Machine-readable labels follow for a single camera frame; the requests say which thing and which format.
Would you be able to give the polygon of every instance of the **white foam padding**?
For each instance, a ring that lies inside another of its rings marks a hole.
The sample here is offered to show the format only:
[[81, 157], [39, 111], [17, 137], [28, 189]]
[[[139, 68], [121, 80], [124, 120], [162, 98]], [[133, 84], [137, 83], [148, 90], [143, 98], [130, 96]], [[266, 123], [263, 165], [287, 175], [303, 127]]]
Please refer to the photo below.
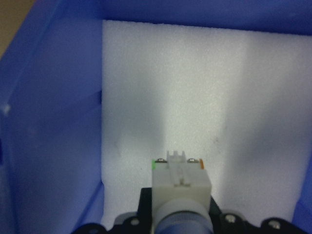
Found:
[[136, 211], [151, 160], [202, 158], [222, 209], [292, 219], [312, 141], [312, 38], [104, 21], [103, 224]]

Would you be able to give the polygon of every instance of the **white plastic connector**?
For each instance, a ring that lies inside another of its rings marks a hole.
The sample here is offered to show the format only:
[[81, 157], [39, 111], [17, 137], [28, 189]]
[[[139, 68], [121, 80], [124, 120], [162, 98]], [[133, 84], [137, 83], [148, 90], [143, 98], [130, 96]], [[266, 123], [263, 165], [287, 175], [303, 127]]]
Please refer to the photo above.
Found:
[[167, 162], [153, 164], [152, 209], [157, 224], [169, 214], [181, 211], [198, 213], [207, 219], [211, 182], [202, 160], [186, 160], [185, 153], [167, 153]]

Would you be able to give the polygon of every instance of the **blue bin wall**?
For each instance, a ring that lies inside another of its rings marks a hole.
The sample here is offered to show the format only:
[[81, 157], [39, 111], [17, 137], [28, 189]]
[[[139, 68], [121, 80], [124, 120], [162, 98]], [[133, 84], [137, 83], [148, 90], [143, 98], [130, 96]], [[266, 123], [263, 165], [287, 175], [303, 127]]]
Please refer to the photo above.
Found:
[[[312, 35], [306, 0], [38, 0], [0, 61], [16, 233], [66, 234], [101, 218], [102, 19]], [[312, 219], [310, 174], [293, 221], [312, 233], [301, 216]]]

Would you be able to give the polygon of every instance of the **electrical component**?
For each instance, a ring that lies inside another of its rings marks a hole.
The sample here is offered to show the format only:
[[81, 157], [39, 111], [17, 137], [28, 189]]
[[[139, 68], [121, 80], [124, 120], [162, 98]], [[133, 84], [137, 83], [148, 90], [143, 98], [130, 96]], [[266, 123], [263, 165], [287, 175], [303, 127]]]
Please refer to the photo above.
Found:
[[178, 217], [184, 219], [181, 225], [203, 224], [200, 229], [205, 230], [209, 224], [212, 230], [208, 216], [212, 186], [202, 160], [187, 160], [184, 152], [182, 155], [177, 151], [173, 155], [167, 152], [167, 160], [154, 161], [152, 168], [152, 216], [156, 233], [158, 224], [164, 229], [160, 222], [168, 223], [168, 219], [173, 219], [176, 225]]

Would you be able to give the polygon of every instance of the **green marking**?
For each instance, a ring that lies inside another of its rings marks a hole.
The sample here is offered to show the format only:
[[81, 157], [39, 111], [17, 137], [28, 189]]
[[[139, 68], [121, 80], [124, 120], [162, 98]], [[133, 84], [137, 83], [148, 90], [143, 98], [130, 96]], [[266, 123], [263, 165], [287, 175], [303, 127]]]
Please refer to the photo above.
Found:
[[155, 160], [152, 160], [152, 170], [154, 170], [155, 168], [156, 168]]

